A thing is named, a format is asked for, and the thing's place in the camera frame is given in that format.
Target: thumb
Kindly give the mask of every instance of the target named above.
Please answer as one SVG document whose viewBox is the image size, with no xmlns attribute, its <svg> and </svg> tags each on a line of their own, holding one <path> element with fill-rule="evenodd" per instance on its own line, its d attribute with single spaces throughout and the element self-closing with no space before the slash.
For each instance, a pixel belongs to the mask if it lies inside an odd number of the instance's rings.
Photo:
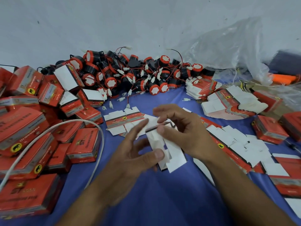
<svg viewBox="0 0 301 226">
<path fill-rule="evenodd" d="M 138 158 L 135 158 L 134 164 L 139 168 L 140 171 L 145 171 L 164 159 L 164 156 L 164 152 L 161 149 L 155 149 L 151 152 L 141 155 Z"/>
<path fill-rule="evenodd" d="M 159 133 L 163 138 L 179 145 L 180 147 L 182 147 L 183 143 L 186 141 L 184 133 L 165 125 L 159 125 L 157 127 L 157 133 Z"/>
</svg>

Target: white wall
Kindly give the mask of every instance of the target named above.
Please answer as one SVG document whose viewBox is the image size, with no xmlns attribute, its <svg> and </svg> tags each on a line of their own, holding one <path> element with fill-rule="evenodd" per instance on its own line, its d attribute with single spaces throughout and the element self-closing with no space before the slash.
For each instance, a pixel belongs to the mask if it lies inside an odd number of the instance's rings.
<svg viewBox="0 0 301 226">
<path fill-rule="evenodd" d="M 83 50 L 131 46 L 145 58 L 262 16 L 263 60 L 301 50 L 301 0 L 0 0 L 0 64 L 36 68 Z"/>
</svg>

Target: white cable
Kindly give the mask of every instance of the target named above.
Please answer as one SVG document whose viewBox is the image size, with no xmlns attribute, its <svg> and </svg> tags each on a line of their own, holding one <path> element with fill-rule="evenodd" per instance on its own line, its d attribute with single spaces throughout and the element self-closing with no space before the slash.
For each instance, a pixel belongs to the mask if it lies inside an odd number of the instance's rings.
<svg viewBox="0 0 301 226">
<path fill-rule="evenodd" d="M 70 122 L 74 122 L 74 121 L 83 121 L 83 122 L 88 122 L 90 124 L 93 124 L 95 125 L 99 130 L 100 130 L 100 133 L 101 133 L 101 137 L 102 137 L 102 144 L 101 144 L 101 150 L 100 150 L 100 153 L 98 154 L 98 159 L 97 159 L 97 162 L 96 162 L 96 165 L 95 165 L 95 168 L 90 176 L 90 179 L 87 183 L 87 185 L 85 186 L 85 188 L 87 188 L 87 186 L 90 184 L 94 174 L 95 174 L 95 171 L 98 167 L 98 164 L 99 164 L 99 161 L 100 161 L 100 158 L 101 158 L 101 155 L 102 155 L 102 152 L 103 152 L 103 147 L 104 147 L 104 136 L 103 136 L 103 131 L 102 129 L 100 128 L 99 125 L 97 125 L 96 123 L 92 122 L 92 121 L 87 121 L 87 120 L 83 120 L 83 119 L 74 119 L 74 120 L 69 120 L 69 121 L 64 121 L 64 122 L 61 122 L 61 123 L 58 123 L 52 127 L 50 127 L 49 129 L 45 130 L 43 133 L 41 133 L 39 136 L 37 136 L 34 140 L 32 140 L 28 145 L 27 147 L 21 152 L 21 154 L 18 156 L 18 158 L 14 161 L 14 163 L 11 165 L 11 167 L 9 168 L 9 170 L 7 171 L 4 179 L 2 180 L 1 184 L 0 184 L 0 192 L 2 191 L 3 187 L 5 186 L 7 180 L 9 179 L 9 176 L 11 174 L 11 172 L 13 171 L 13 169 L 15 168 L 15 166 L 18 164 L 18 162 L 21 160 L 21 158 L 26 154 L 26 152 L 29 150 L 29 148 L 35 144 L 35 142 L 37 142 L 40 138 L 42 138 L 45 134 L 47 134 L 48 132 L 50 132 L 52 129 L 55 129 L 57 128 L 58 126 L 60 125 L 63 125 L 63 124 L 66 124 L 66 123 L 70 123 Z"/>
</svg>

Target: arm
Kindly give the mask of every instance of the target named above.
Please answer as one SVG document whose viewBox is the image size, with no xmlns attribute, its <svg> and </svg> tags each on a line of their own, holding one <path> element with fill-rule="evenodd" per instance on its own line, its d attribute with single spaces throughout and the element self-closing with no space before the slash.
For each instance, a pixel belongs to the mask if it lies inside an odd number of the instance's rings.
<svg viewBox="0 0 301 226">
<path fill-rule="evenodd" d="M 169 118 L 176 124 L 180 132 L 166 126 L 159 126 L 157 132 L 206 165 L 216 188 L 238 225 L 295 225 L 214 144 L 198 115 L 188 113 L 177 105 L 162 105 L 155 108 L 153 113 L 160 116 L 158 123 Z"/>
<path fill-rule="evenodd" d="M 106 209 L 118 204 L 130 192 L 139 175 L 164 158 L 164 152 L 160 149 L 139 155 L 138 152 L 149 145 L 148 139 L 133 144 L 147 123 L 148 119 L 145 119 L 131 129 L 105 168 L 68 209 L 57 226 L 99 223 Z"/>
</svg>

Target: fingernail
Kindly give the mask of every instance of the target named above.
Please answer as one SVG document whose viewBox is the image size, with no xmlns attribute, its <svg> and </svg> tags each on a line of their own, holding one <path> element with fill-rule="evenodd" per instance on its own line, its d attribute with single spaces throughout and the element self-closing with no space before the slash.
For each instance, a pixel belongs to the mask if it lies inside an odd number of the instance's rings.
<svg viewBox="0 0 301 226">
<path fill-rule="evenodd" d="M 163 134 L 164 133 L 164 127 L 163 127 L 163 125 L 159 125 L 157 127 L 157 133 L 159 133 L 159 134 Z"/>
<path fill-rule="evenodd" d="M 154 152 L 157 159 L 164 158 L 164 152 L 161 149 L 156 149 Z"/>
</svg>

